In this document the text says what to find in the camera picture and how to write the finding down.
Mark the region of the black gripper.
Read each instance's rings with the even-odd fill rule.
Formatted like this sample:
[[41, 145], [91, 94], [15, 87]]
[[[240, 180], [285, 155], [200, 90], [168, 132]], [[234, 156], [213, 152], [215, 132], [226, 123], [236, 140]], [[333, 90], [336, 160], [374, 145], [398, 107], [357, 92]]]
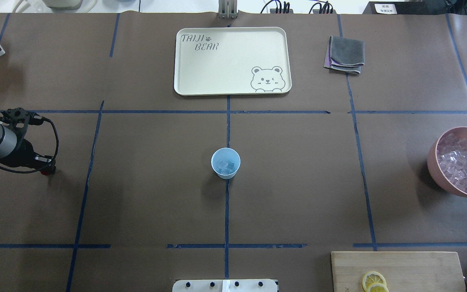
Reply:
[[27, 167], [36, 170], [57, 170], [56, 161], [53, 157], [38, 156], [34, 152], [31, 142], [21, 139], [15, 149], [8, 155], [9, 167]]

